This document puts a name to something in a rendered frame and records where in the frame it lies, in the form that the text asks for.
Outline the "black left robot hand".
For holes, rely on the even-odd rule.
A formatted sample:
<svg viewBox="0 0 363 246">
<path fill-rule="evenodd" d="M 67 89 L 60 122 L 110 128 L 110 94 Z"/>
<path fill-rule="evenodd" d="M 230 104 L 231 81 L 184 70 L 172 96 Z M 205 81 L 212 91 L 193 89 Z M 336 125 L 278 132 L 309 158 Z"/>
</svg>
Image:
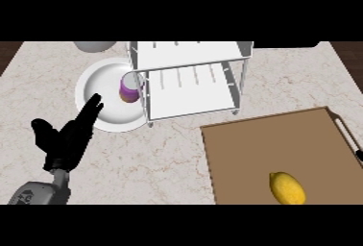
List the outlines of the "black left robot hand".
<svg viewBox="0 0 363 246">
<path fill-rule="evenodd" d="M 44 170 L 61 169 L 69 172 L 81 161 L 92 135 L 92 124 L 103 108 L 95 93 L 87 101 L 78 116 L 57 130 L 47 120 L 31 120 L 35 145 L 45 153 Z"/>
</svg>

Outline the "brown wooden tray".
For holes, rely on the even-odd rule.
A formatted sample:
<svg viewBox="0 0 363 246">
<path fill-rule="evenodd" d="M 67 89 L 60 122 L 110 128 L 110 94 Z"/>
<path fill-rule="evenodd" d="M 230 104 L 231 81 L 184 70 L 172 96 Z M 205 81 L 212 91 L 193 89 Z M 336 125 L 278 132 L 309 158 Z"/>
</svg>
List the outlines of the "brown wooden tray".
<svg viewBox="0 0 363 246">
<path fill-rule="evenodd" d="M 270 174 L 299 181 L 309 204 L 363 204 L 361 148 L 326 107 L 200 128 L 213 200 L 273 204 Z"/>
</svg>

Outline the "yellow lemon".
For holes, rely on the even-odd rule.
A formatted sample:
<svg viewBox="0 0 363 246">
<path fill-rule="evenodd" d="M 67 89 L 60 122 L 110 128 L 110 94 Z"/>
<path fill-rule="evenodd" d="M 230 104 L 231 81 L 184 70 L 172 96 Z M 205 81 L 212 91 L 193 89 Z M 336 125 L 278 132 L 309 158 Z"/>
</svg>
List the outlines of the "yellow lemon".
<svg viewBox="0 0 363 246">
<path fill-rule="evenodd" d="M 298 180 L 284 172 L 270 174 L 270 189 L 281 205 L 301 205 L 306 201 L 306 194 Z"/>
</svg>

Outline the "white round plate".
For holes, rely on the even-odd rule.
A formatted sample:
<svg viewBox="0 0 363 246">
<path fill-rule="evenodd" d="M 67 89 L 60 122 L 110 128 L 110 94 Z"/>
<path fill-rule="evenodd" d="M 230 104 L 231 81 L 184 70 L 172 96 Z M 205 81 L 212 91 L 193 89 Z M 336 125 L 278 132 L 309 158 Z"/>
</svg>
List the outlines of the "white round plate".
<svg viewBox="0 0 363 246">
<path fill-rule="evenodd" d="M 110 133 L 132 131 L 146 124 L 140 101 L 126 103 L 119 96 L 121 79 L 131 71 L 126 58 L 97 61 L 82 72 L 75 86 L 75 105 L 81 110 L 91 96 L 101 97 L 103 109 L 94 127 Z"/>
</svg>

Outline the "purple can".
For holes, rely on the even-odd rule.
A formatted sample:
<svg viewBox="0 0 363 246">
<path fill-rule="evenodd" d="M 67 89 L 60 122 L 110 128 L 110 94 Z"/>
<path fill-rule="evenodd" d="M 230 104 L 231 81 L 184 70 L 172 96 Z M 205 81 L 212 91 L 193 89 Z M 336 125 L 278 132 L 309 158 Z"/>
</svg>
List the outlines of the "purple can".
<svg viewBox="0 0 363 246">
<path fill-rule="evenodd" d="M 121 79 L 119 96 L 126 103 L 138 100 L 138 90 L 143 88 L 144 80 L 140 74 L 128 72 Z"/>
</svg>

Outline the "grey round bowl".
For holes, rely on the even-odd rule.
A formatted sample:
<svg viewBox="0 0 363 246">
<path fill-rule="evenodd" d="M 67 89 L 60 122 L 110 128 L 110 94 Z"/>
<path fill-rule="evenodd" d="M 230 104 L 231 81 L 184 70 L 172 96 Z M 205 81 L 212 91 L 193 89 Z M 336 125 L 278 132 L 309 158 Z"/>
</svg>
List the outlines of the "grey round bowl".
<svg viewBox="0 0 363 246">
<path fill-rule="evenodd" d="M 107 50 L 115 45 L 115 41 L 75 41 L 73 44 L 81 51 L 97 53 Z"/>
</svg>

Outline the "black appliance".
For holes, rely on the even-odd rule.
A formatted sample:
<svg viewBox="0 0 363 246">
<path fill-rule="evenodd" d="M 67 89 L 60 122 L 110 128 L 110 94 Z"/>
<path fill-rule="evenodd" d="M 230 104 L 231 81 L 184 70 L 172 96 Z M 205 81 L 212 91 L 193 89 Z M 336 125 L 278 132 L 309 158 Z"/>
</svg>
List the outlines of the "black appliance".
<svg viewBox="0 0 363 246">
<path fill-rule="evenodd" d="M 320 41 L 253 41 L 255 49 L 311 48 Z"/>
</svg>

